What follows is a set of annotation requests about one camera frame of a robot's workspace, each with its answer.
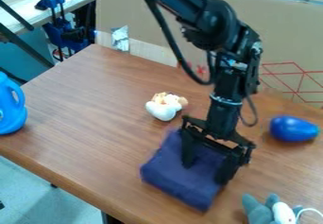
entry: gray floor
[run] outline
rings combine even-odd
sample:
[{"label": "gray floor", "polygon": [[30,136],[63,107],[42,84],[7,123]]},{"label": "gray floor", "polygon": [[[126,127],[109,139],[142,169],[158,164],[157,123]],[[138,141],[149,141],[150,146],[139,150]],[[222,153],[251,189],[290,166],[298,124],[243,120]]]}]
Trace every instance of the gray floor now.
[{"label": "gray floor", "polygon": [[0,224],[102,224],[101,213],[0,157]]}]

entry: navy blue cloth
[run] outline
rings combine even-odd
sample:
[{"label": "navy blue cloth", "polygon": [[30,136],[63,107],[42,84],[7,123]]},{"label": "navy blue cloth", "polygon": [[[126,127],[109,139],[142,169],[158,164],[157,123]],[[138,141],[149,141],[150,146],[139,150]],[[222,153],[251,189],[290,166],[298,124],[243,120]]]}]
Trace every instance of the navy blue cloth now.
[{"label": "navy blue cloth", "polygon": [[184,168],[180,158],[180,134],[178,130],[172,130],[161,148],[142,166],[143,181],[205,212],[221,188],[214,182],[214,176],[225,157],[203,145],[196,146],[195,155],[195,164],[189,169]]}]

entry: cable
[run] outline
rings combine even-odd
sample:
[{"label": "cable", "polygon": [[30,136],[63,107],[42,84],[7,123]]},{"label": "cable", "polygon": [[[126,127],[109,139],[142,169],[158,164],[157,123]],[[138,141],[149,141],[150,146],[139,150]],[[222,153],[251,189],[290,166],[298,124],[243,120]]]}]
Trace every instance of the cable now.
[{"label": "cable", "polygon": [[256,106],[255,104],[253,104],[253,101],[250,97],[250,94],[246,94],[246,101],[247,103],[249,104],[249,107],[251,108],[251,111],[255,117],[254,121],[252,123],[248,123],[246,121],[246,119],[241,115],[241,112],[239,112],[239,117],[242,121],[242,123],[246,126],[246,127],[249,127],[249,128],[252,128],[254,126],[256,126],[258,124],[258,113],[257,113],[257,109],[256,109]]},{"label": "cable", "polygon": [[[165,35],[166,40],[168,41],[169,46],[172,48],[176,58],[178,59],[179,64],[181,65],[181,67],[184,69],[184,71],[186,72],[186,74],[191,77],[195,82],[202,84],[202,85],[210,85],[213,84],[213,73],[212,73],[212,68],[210,68],[210,78],[209,80],[203,80],[200,77],[198,77],[193,70],[189,67],[187,61],[185,60],[185,58],[183,58],[178,45],[175,42],[175,39],[173,37],[172,32],[170,31],[168,24],[166,23],[165,19],[162,16],[161,11],[158,9],[158,7],[156,6],[156,3],[154,0],[144,0],[147,4],[147,6],[149,7],[151,13],[155,16],[158,24],[161,27],[161,30],[163,32],[163,34]],[[210,67],[211,65],[211,61],[208,60],[208,65]]]},{"label": "cable", "polygon": [[299,218],[300,218],[300,215],[301,215],[302,213],[305,213],[305,212],[314,212],[314,213],[316,213],[316,214],[319,214],[319,215],[322,217],[322,219],[323,219],[323,214],[322,214],[321,212],[317,211],[315,208],[305,208],[305,209],[301,210],[301,211],[297,214],[296,223],[298,223],[298,220],[299,220]]}]

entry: plush toy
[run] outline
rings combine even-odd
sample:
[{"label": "plush toy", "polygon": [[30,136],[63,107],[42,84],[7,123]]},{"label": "plush toy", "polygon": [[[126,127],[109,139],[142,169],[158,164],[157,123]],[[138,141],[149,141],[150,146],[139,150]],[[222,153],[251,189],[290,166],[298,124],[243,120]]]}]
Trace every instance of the plush toy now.
[{"label": "plush toy", "polygon": [[145,108],[161,121],[170,121],[175,117],[176,112],[184,109],[187,105],[186,98],[162,92],[155,94],[150,101],[145,103]]},{"label": "plush toy", "polygon": [[276,194],[270,194],[265,204],[249,194],[243,195],[242,202],[249,224],[297,224],[298,213],[303,209],[291,209]]}]

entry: black robotic arm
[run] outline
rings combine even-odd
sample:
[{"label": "black robotic arm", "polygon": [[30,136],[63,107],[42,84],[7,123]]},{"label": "black robotic arm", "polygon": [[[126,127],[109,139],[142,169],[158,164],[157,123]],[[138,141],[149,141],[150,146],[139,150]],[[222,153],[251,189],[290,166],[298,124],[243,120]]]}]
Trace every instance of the black robotic arm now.
[{"label": "black robotic arm", "polygon": [[[257,93],[258,70],[262,43],[259,35],[240,22],[232,7],[222,0],[145,0],[161,26],[161,30],[185,72],[197,83],[214,84],[207,120],[183,117],[181,127],[182,161],[185,167],[194,164],[194,147],[203,144],[227,156],[215,181],[222,184],[233,178],[239,166],[249,163],[255,145],[236,132],[239,117],[249,127],[257,123],[256,109],[250,95]],[[181,23],[181,32],[188,42],[207,52],[209,80],[199,78],[188,66],[157,5],[167,9]],[[246,98],[255,121],[247,123],[241,116]],[[232,141],[229,148],[214,139]]]}]

